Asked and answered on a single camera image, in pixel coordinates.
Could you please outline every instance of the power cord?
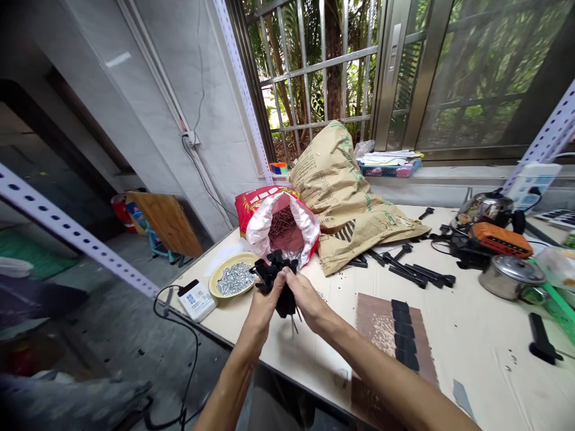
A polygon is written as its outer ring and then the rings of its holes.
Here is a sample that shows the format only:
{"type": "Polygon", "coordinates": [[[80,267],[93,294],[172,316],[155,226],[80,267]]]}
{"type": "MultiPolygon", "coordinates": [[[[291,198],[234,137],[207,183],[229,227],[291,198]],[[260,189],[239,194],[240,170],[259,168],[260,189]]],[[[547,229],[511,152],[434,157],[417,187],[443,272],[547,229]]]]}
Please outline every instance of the power cord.
{"type": "Polygon", "coordinates": [[[444,247],[449,247],[449,244],[442,244],[442,241],[431,241],[429,244],[430,244],[431,248],[433,248],[435,251],[439,251],[439,253],[448,254],[451,256],[451,253],[448,253],[446,251],[441,251],[441,250],[439,250],[439,248],[436,248],[433,246],[433,244],[439,244],[439,245],[442,245],[444,247]]]}
{"type": "MultiPolygon", "coordinates": [[[[202,2],[198,2],[198,27],[196,29],[196,41],[197,41],[197,45],[198,45],[198,50],[199,50],[199,70],[200,70],[200,82],[202,84],[202,97],[199,100],[199,105],[198,105],[198,119],[196,120],[196,124],[194,124],[193,129],[192,129],[192,133],[193,133],[193,146],[199,144],[199,139],[198,139],[198,134],[196,133],[196,129],[198,128],[198,124],[199,124],[199,120],[202,116],[202,103],[204,102],[204,98],[205,98],[205,88],[204,88],[204,57],[202,55],[202,47],[201,44],[199,43],[199,17],[200,17],[200,7],[201,7],[201,3],[202,2]]],[[[193,158],[191,152],[190,152],[190,148],[186,145],[186,143],[184,142],[184,135],[181,136],[181,144],[184,147],[184,151],[186,152],[187,156],[192,160],[193,165],[196,167],[196,170],[199,172],[199,168],[198,168],[198,164],[196,163],[196,160],[193,158]]],[[[235,215],[234,213],[231,213],[230,211],[228,211],[226,209],[226,207],[224,207],[220,201],[218,199],[216,199],[214,197],[214,195],[212,195],[210,193],[210,191],[208,190],[208,186],[206,185],[205,181],[204,181],[204,177],[200,174],[199,176],[202,179],[202,183],[204,184],[204,188],[205,191],[208,193],[208,195],[211,196],[211,198],[215,201],[215,203],[217,203],[220,207],[222,207],[222,209],[228,213],[230,216],[235,217],[238,221],[240,220],[238,218],[237,215],[235,215]]]]}
{"type": "MultiPolygon", "coordinates": [[[[177,424],[177,423],[179,423],[179,424],[181,425],[181,429],[183,430],[183,429],[184,429],[184,425],[188,424],[188,422],[190,422],[193,418],[195,418],[195,417],[204,409],[204,406],[205,406],[205,401],[204,401],[204,402],[202,403],[202,405],[199,407],[199,409],[198,409],[193,415],[191,415],[190,417],[186,418],[186,416],[187,416],[186,398],[187,398],[187,393],[188,393],[188,391],[189,391],[189,389],[190,389],[190,383],[191,383],[191,381],[192,381],[193,372],[194,372],[194,370],[196,369],[196,364],[198,363],[199,341],[198,341],[198,334],[196,334],[196,332],[195,332],[195,331],[192,329],[192,327],[190,327],[188,324],[182,323],[182,322],[180,322],[180,321],[177,321],[177,320],[172,319],[172,318],[169,318],[169,317],[166,317],[166,316],[160,314],[160,313],[156,310],[156,304],[157,304],[157,302],[158,302],[158,297],[160,296],[160,294],[161,294],[164,290],[166,290],[166,289],[171,289],[172,287],[177,287],[178,289],[183,289],[182,286],[179,286],[179,285],[177,285],[177,284],[171,284],[171,285],[168,286],[168,287],[164,287],[164,288],[163,288],[162,290],[160,290],[160,292],[158,292],[158,294],[156,295],[156,297],[155,297],[155,299],[154,299],[154,304],[153,304],[152,310],[153,310],[154,314],[155,314],[156,316],[158,316],[159,318],[164,319],[164,320],[168,320],[168,321],[170,321],[170,322],[173,322],[173,323],[175,323],[175,324],[178,324],[178,325],[183,326],[184,328],[190,330],[190,331],[192,332],[194,338],[195,338],[195,341],[196,341],[196,350],[195,350],[195,354],[194,354],[194,358],[193,358],[192,371],[190,372],[190,377],[187,379],[186,389],[185,389],[185,391],[184,391],[184,396],[182,397],[182,400],[181,400],[180,415],[179,415],[177,418],[175,418],[175,419],[173,419],[173,420],[171,420],[171,421],[168,421],[168,422],[166,422],[166,423],[163,423],[163,424],[154,424],[154,423],[152,422],[152,418],[151,418],[151,416],[150,416],[150,409],[146,409],[146,414],[145,414],[145,416],[144,416],[144,424],[146,425],[146,428],[149,429],[149,430],[151,430],[151,431],[164,430],[164,429],[169,428],[169,427],[171,427],[172,425],[175,425],[175,424],[177,424]]],[[[174,316],[180,318],[176,313],[174,313],[174,312],[171,311],[170,309],[168,309],[168,313],[169,313],[169,314],[173,314],[174,316]]]]}
{"type": "Polygon", "coordinates": [[[541,202],[541,190],[539,190],[539,187],[532,187],[529,189],[529,194],[530,195],[538,195],[539,199],[537,199],[535,201],[535,203],[533,205],[531,205],[529,208],[527,208],[526,210],[524,210],[523,212],[526,213],[527,211],[529,211],[531,208],[533,208],[534,206],[536,206],[539,202],[541,202]]]}

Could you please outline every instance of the stainless steel kettle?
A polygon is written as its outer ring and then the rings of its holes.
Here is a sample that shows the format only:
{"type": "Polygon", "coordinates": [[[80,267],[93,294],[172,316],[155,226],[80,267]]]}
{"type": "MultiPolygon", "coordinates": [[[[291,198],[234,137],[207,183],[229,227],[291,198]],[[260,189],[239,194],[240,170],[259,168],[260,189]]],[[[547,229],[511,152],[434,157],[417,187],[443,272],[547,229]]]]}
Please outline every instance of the stainless steel kettle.
{"type": "Polygon", "coordinates": [[[463,233],[475,223],[486,221],[499,227],[513,223],[513,231],[525,231],[525,213],[513,212],[513,199],[501,194],[503,188],[488,193],[479,193],[463,204],[451,222],[451,227],[463,233]]]}

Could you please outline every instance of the floor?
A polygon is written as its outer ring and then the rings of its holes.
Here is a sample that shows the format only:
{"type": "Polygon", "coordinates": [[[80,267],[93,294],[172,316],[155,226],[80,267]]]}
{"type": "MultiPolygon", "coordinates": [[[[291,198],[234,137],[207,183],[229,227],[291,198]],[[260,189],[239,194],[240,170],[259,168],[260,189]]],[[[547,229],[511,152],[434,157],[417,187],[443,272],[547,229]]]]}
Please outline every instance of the floor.
{"type": "MultiPolygon", "coordinates": [[[[162,257],[152,259],[145,237],[126,233],[108,242],[108,246],[160,287],[169,284],[185,270],[169,265],[162,257]]],[[[193,362],[193,335],[183,327],[157,318],[152,313],[151,299],[90,258],[82,258],[78,265],[52,280],[91,293],[88,302],[70,314],[68,321],[112,374],[126,380],[150,380],[153,383],[154,423],[178,416],[193,362]]],[[[196,411],[210,394],[229,354],[209,339],[198,336],[198,363],[187,397],[189,412],[196,411]]],[[[251,400],[250,388],[236,427],[238,431],[247,430],[251,400]]],[[[143,431],[146,428],[140,422],[133,429],[143,431]]],[[[179,427],[176,425],[169,429],[177,430],[179,427]]],[[[347,424],[316,411],[312,430],[346,429],[347,424]]]]}

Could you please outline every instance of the pile of screws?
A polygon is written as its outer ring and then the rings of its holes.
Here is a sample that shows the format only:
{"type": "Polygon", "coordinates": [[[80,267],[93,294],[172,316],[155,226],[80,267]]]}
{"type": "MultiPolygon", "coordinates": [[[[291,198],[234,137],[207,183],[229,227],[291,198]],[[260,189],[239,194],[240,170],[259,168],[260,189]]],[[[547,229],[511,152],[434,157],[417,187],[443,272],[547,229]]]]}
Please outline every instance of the pile of screws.
{"type": "Polygon", "coordinates": [[[222,295],[234,295],[252,285],[256,275],[250,273],[251,266],[247,263],[236,263],[223,270],[222,277],[217,281],[217,290],[222,295]]]}

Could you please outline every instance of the plastic bag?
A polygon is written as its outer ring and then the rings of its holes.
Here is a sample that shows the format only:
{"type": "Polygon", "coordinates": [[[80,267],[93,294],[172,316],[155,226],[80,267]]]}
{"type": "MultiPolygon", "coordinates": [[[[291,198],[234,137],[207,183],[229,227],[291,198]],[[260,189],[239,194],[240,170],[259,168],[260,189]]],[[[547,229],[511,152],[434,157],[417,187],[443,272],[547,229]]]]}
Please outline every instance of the plastic bag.
{"type": "Polygon", "coordinates": [[[256,256],[265,259],[277,249],[287,259],[298,259],[302,268],[317,248],[319,220],[287,187],[268,186],[235,198],[240,236],[256,256]]]}

